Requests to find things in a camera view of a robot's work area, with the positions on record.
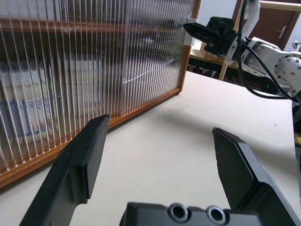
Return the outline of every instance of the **white table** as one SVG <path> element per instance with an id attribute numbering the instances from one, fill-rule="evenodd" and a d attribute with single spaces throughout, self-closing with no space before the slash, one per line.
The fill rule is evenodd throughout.
<path id="1" fill-rule="evenodd" d="M 246 141 L 301 217 L 291 102 L 187 73 L 183 92 L 111 131 L 87 205 L 71 225 L 119 225 L 128 201 L 228 208 L 212 128 Z M 0 191 L 1 225 L 18 225 L 50 166 Z"/>

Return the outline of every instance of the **door handle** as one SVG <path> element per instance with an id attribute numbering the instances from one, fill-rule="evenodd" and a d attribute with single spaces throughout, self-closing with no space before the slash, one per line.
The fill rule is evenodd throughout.
<path id="1" fill-rule="evenodd" d="M 283 38 L 283 35 L 286 31 L 286 26 L 283 26 L 282 30 L 277 30 L 276 32 L 280 32 L 280 35 L 279 35 L 279 39 L 282 39 Z"/>

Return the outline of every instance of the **white wall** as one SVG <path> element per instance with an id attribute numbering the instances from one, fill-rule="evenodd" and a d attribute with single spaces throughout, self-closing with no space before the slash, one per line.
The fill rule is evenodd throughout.
<path id="1" fill-rule="evenodd" d="M 237 0 L 201 0 L 197 22 L 206 26 L 213 16 L 232 18 Z"/>
<path id="2" fill-rule="evenodd" d="M 292 34 L 290 38 L 287 41 L 287 44 L 285 46 L 285 51 L 298 51 L 297 49 L 294 49 L 292 46 L 292 43 L 297 40 L 298 42 L 301 42 L 301 15 L 299 16 L 295 27 L 293 28 Z"/>

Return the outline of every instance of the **black cable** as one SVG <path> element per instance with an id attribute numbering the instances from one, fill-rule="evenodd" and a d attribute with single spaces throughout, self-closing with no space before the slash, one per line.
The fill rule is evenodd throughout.
<path id="1" fill-rule="evenodd" d="M 259 58 L 258 54 L 251 49 L 250 47 L 248 47 L 247 45 L 243 44 L 243 46 L 249 50 L 253 56 L 258 60 L 258 62 L 262 65 L 262 67 L 264 68 L 264 70 L 268 73 L 269 77 L 272 79 L 273 83 L 275 84 L 275 86 L 277 87 L 277 89 L 287 98 L 290 99 L 294 102 L 296 102 L 297 100 L 294 97 L 291 97 L 290 95 L 288 95 L 278 84 L 278 82 L 276 81 L 276 79 L 274 78 L 274 76 L 272 75 L 271 71 L 266 67 L 266 65 L 263 63 L 263 61 Z"/>
<path id="2" fill-rule="evenodd" d="M 243 72 L 243 69 L 242 69 L 242 63 L 241 63 L 241 46 L 242 46 L 242 43 L 241 43 L 241 36 L 242 36 L 242 28 L 243 28 L 243 22 L 244 22 L 244 18 L 245 18 L 245 10 L 246 10 L 246 4 L 247 4 L 247 1 L 248 0 L 244 0 L 243 2 L 243 6 L 242 6 L 242 9 L 241 9 L 241 14 L 240 14 L 240 18 L 239 18 L 239 26 L 238 26 L 238 39 L 237 39 L 237 42 L 238 42 L 238 47 L 237 47 L 237 51 L 238 51 L 238 60 L 237 60 L 237 63 L 238 63 L 238 74 L 239 74 L 239 77 L 243 83 L 243 85 L 245 86 L 245 88 L 251 92 L 252 94 L 258 96 L 258 97 L 262 97 L 262 98 L 265 98 L 265 99 L 286 99 L 286 97 L 271 97 L 271 96 L 266 96 L 266 95 L 263 95 L 263 94 L 260 94 L 260 93 L 257 93 L 255 92 L 247 83 L 246 81 L 246 77 L 245 77 L 245 74 Z"/>

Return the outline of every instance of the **transparent ribbed panel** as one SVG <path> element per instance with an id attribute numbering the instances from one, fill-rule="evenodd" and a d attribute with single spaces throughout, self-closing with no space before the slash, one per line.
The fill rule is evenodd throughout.
<path id="1" fill-rule="evenodd" d="M 179 87 L 195 0 L 0 0 L 0 173 Z"/>

